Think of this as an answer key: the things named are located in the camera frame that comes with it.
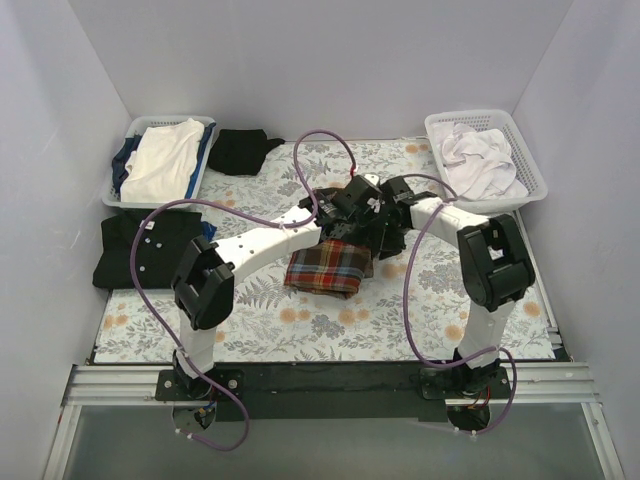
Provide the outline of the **red plaid long sleeve shirt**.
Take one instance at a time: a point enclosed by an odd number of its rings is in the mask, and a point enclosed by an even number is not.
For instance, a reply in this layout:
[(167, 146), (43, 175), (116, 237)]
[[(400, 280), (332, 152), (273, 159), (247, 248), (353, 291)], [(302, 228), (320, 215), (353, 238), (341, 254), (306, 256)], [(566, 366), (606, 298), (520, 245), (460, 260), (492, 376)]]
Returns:
[(297, 291), (349, 299), (373, 276), (369, 248), (326, 240), (291, 255), (284, 285)]

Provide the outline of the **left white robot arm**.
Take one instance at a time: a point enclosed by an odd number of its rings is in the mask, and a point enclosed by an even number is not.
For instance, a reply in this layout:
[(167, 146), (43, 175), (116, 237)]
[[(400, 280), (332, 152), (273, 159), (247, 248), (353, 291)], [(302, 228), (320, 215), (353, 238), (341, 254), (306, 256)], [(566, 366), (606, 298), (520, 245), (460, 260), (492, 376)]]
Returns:
[(311, 289), (344, 292), (372, 275), (385, 222), (380, 180), (357, 175), (342, 189), (321, 189), (279, 219), (274, 228), (255, 228), (235, 237), (189, 244), (172, 281), (180, 310), (180, 341), (173, 359), (178, 387), (193, 400), (213, 386), (216, 328), (232, 313), (234, 290), (248, 276), (285, 256), (304, 272), (321, 276)]

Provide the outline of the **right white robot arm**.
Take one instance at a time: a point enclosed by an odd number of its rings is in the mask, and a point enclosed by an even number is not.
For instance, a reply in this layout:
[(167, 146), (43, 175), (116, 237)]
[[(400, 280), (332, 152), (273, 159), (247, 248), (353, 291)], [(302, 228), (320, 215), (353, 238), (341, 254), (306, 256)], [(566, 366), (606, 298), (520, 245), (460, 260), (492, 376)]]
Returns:
[[(513, 217), (487, 217), (453, 205), (457, 195), (442, 199), (425, 192), (417, 195), (408, 186), (409, 175), (381, 184), (390, 225), (398, 231), (416, 230), (402, 293), (406, 338), (423, 364), (422, 384), (432, 390), (475, 397), (498, 378), (500, 355), (508, 317), (515, 304), (535, 283), (535, 271), (520, 230)], [(431, 233), (458, 248), (464, 289), (470, 309), (463, 337), (450, 361), (438, 363), (424, 357), (411, 332), (409, 287), (413, 263), (426, 234)]]

